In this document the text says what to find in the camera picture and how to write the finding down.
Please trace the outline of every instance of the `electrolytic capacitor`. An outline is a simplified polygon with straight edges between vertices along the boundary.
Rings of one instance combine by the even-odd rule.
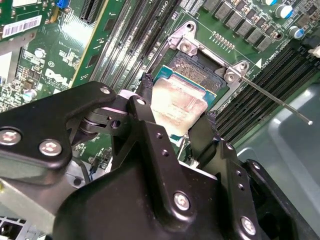
[[[31,102],[32,100],[36,99],[36,97],[37,97],[37,92],[34,89],[26,90],[22,95],[22,98],[26,102]]]
[[[288,19],[291,17],[293,12],[294,12],[294,9],[292,8],[292,6],[279,4],[274,10],[274,15],[277,18]]]
[[[305,35],[305,31],[297,26],[292,26],[289,28],[289,35],[294,39],[302,39]]]
[[[277,0],[261,0],[263,5],[272,6],[277,3]]]

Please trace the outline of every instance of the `green pcb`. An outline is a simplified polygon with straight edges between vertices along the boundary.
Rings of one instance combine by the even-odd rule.
[[[55,0],[0,1],[0,42],[50,22]]]
[[[47,16],[41,21],[50,19],[51,1],[41,4],[37,1],[36,5],[28,5],[25,9],[15,8],[16,17],[13,18],[9,8],[12,1],[0,3],[0,21],[5,24],[21,20],[23,11],[34,14],[25,15],[26,19],[39,14]],[[292,5],[292,16],[288,19],[275,17],[278,5],[266,6],[257,0],[216,0],[213,9],[206,9],[206,2],[105,0],[96,21],[86,24],[80,19],[85,0],[71,0],[68,8],[59,10],[54,23],[41,25],[35,40],[21,49],[15,78],[0,84],[0,111],[92,80],[103,82],[116,92],[134,90],[170,35],[187,21],[195,23],[195,39],[211,53],[229,65],[247,61],[246,76],[250,80],[293,38],[289,34],[291,27],[297,26],[305,34],[318,27],[320,6],[315,0],[279,1],[279,4]],[[307,14],[311,6],[316,10]],[[230,27],[234,15],[239,17],[237,27]],[[246,34],[240,30],[244,22],[250,26]],[[267,47],[261,46],[261,40],[255,42],[257,36],[268,43]],[[153,74],[162,65],[168,65],[177,52],[169,49]],[[99,134],[92,141],[77,146],[76,150],[82,160],[91,162],[94,158],[105,158],[110,145],[110,136]]]

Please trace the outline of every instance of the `white sticker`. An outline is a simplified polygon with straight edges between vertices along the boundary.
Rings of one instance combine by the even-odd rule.
[[[42,15],[39,15],[39,16],[31,17],[26,20],[7,24],[3,27],[2,38],[4,39],[6,37],[37,27],[40,25],[41,19],[42,19]]]
[[[13,0],[12,7],[15,8],[36,3],[37,0]]]

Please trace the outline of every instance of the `hole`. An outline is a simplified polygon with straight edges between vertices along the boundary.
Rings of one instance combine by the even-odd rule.
[[[121,122],[119,120],[114,120],[111,122],[111,128],[117,129],[120,127]]]
[[[240,184],[240,183],[238,184],[238,188],[241,189],[242,191],[245,190],[244,186],[242,184]]]
[[[186,27],[189,31],[192,31],[194,29],[194,26],[191,23],[189,23]]]
[[[162,155],[165,156],[165,157],[168,157],[169,156],[169,153],[167,150],[163,149],[162,150]]]
[[[158,139],[162,139],[164,136],[163,136],[161,133],[158,132],[158,133],[156,134],[156,137],[157,137]]]
[[[277,40],[282,39],[282,33],[278,33],[278,34],[275,36],[275,39],[277,39]]]

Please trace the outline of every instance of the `black metal bracket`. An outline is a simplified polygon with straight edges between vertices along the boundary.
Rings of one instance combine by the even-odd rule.
[[[250,176],[259,224],[270,239],[319,239],[261,164],[248,159],[242,166]]]
[[[260,240],[249,177],[233,146],[220,138],[213,113],[204,113],[189,130],[193,157],[220,181],[221,227],[231,239]]]
[[[84,116],[115,98],[104,84],[89,82],[1,113],[0,130],[14,130],[21,139],[0,144],[0,177],[39,185],[58,181],[72,158],[71,143]],[[42,154],[40,144],[46,140],[62,146],[61,153]]]

